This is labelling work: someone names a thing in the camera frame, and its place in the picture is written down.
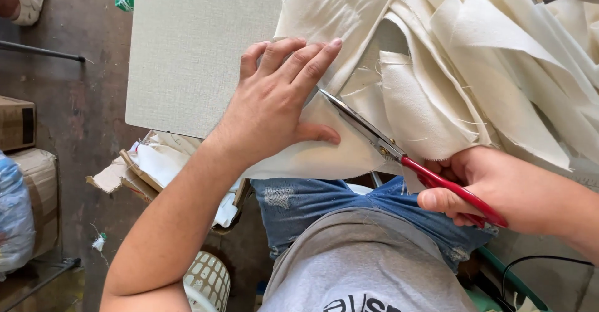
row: scissors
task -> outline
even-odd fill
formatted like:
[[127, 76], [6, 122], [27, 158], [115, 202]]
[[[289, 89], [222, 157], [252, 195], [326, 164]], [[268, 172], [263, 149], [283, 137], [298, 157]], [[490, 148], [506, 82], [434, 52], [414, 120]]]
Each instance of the scissors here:
[[350, 125], [354, 126], [358, 132], [362, 133], [370, 141], [372, 146], [378, 149], [378, 152], [381, 155], [390, 156], [394, 161], [414, 171], [418, 176], [418, 180], [422, 182], [426, 188], [447, 188], [482, 212], [485, 217], [462, 213], [462, 215], [466, 216], [471, 222], [476, 224], [477, 227], [483, 228], [485, 222], [500, 227], [507, 227], [507, 221], [501, 214], [468, 191], [468, 189], [453, 183], [452, 181], [441, 178], [439, 175], [410, 159], [407, 154], [395, 144], [395, 140], [387, 138], [387, 136], [378, 131], [378, 129], [372, 126], [353, 109], [349, 108], [345, 103], [335, 98], [332, 94], [321, 88], [318, 90], [333, 104], [333, 106], [335, 106], [335, 108], [337, 108], [341, 117]]

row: scissor blade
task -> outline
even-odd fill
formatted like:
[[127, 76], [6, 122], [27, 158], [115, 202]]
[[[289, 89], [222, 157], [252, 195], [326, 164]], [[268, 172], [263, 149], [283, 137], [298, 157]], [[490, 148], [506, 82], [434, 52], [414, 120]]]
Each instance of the scissor blade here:
[[320, 93], [322, 93], [332, 104], [339, 110], [339, 114], [345, 121], [355, 127], [358, 132], [362, 133], [370, 142], [373, 143], [374, 146], [379, 146], [378, 141], [382, 140], [387, 143], [389, 146], [393, 147], [400, 155], [404, 155], [405, 152], [402, 151], [399, 147], [397, 147], [386, 135], [381, 133], [375, 126], [371, 125], [366, 119], [361, 117], [356, 111], [349, 108], [343, 101], [335, 98], [332, 94], [326, 92], [325, 90], [319, 88]]

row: blue jeans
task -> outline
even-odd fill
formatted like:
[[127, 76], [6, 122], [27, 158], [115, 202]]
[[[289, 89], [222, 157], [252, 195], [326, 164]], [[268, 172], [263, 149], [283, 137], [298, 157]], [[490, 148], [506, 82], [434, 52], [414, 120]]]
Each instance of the blue jeans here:
[[272, 259], [287, 250], [314, 221], [350, 207], [378, 208], [405, 218], [437, 243], [454, 272], [459, 262], [470, 258], [472, 250], [497, 236], [494, 226], [458, 227], [445, 214], [421, 209], [417, 194], [407, 194], [403, 177], [395, 177], [366, 195], [352, 192], [342, 180], [252, 179], [251, 185], [262, 210]]

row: textured tabletop surface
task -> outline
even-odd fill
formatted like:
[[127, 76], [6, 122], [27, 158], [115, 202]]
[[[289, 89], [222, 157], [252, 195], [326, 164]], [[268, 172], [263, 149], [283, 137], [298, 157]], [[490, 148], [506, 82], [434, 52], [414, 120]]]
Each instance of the textured tabletop surface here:
[[245, 48], [272, 39], [281, 1], [135, 0], [126, 122], [205, 138]]

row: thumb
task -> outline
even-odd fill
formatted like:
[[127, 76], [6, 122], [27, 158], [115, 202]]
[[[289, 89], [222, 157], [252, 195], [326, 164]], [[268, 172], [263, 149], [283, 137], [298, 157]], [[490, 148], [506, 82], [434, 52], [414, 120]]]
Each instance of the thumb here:
[[327, 125], [299, 123], [295, 128], [295, 141], [328, 141], [333, 145], [341, 142], [341, 136]]
[[461, 212], [484, 216], [470, 203], [446, 188], [426, 189], [418, 194], [418, 205], [422, 209], [438, 212]]

